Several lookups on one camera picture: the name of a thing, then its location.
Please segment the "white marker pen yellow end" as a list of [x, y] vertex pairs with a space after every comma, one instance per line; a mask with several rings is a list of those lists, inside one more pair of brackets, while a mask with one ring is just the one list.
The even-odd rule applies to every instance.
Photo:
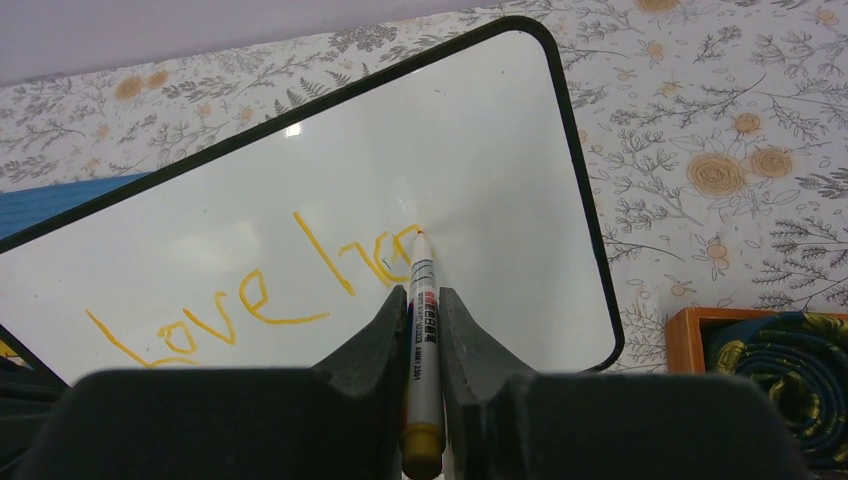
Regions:
[[423, 231], [416, 232], [412, 250], [407, 291], [410, 360], [400, 452], [408, 478], [434, 479], [442, 473], [446, 446], [438, 286], [433, 251]]

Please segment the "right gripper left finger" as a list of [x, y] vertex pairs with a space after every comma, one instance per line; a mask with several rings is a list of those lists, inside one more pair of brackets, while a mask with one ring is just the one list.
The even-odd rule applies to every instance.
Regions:
[[102, 371], [66, 390], [17, 479], [396, 479], [407, 294], [309, 368]]

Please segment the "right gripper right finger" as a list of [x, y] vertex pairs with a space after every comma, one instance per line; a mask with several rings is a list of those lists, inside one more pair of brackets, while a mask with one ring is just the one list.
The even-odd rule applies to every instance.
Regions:
[[540, 373], [440, 292], [449, 479], [808, 479], [771, 401], [726, 375]]

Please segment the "small black-framed whiteboard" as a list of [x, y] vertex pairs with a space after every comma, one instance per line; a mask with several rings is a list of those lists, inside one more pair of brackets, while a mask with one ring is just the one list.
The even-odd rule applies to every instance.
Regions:
[[507, 17], [1, 244], [1, 332], [72, 384], [115, 368], [311, 366], [440, 286], [531, 367], [623, 346], [550, 32]]

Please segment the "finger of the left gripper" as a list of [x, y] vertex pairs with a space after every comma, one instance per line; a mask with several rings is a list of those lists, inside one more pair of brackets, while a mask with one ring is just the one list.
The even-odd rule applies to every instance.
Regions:
[[69, 388], [1, 327], [1, 463], [18, 464]]

